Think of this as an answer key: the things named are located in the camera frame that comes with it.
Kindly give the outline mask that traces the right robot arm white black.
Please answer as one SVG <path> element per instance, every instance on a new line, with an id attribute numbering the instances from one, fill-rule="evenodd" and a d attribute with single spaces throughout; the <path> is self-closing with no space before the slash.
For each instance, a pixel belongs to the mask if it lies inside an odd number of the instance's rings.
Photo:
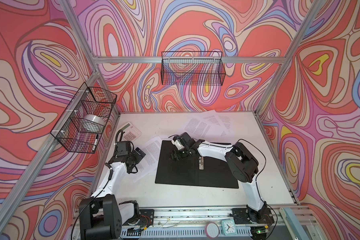
<path id="1" fill-rule="evenodd" d="M 259 223 L 267 210 L 267 203 L 261 197 L 257 177 L 261 173 L 259 162 L 248 148 L 237 141 L 235 144 L 210 143 L 205 140 L 194 140 L 188 133 L 170 136 L 171 143 L 176 147 L 171 152 L 175 162 L 188 157 L 214 158 L 226 162 L 232 175 L 242 183 L 247 197 L 247 219 Z"/>

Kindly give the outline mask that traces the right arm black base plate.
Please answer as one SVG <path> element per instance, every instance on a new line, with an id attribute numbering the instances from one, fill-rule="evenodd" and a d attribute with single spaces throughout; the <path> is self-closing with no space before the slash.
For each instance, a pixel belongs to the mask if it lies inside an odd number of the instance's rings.
<path id="1" fill-rule="evenodd" d="M 247 208 L 233 208 L 229 216 L 234 219 L 236 225 L 253 224 L 270 226 L 275 223 L 270 208 L 266 208 L 261 217 L 256 212 L 247 210 Z"/>

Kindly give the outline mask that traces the red folder black inside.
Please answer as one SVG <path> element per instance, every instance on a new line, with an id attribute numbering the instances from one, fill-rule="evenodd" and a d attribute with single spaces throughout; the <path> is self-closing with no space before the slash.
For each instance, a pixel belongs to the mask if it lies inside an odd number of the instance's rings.
<path id="1" fill-rule="evenodd" d="M 156 184 L 238 189 L 239 182 L 232 175 L 228 164 L 214 158 L 204 158 L 204 168 L 199 166 L 199 157 L 173 161 L 171 152 L 176 147 L 171 141 L 162 141 L 160 158 L 155 178 Z"/>

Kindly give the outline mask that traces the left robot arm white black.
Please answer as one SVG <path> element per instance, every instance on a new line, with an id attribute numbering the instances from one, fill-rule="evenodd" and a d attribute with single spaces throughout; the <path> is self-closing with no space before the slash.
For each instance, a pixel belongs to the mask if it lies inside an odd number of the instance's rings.
<path id="1" fill-rule="evenodd" d="M 118 203 L 117 192 L 127 174 L 136 174 L 137 164 L 145 157 L 130 141 L 115 143 L 115 150 L 100 186 L 79 206 L 80 237 L 82 240 L 114 240 L 121 236 L 124 224 L 140 222 L 141 212 L 136 200 Z"/>

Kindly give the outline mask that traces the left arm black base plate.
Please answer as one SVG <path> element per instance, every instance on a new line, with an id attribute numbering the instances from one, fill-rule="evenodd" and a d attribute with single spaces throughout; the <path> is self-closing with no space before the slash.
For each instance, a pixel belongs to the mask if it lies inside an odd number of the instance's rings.
<path id="1" fill-rule="evenodd" d="M 143 209 L 140 210 L 140 217 L 138 219 L 132 218 L 132 220 L 127 221 L 126 225 L 149 227 L 154 223 L 154 216 L 154 209 Z"/>

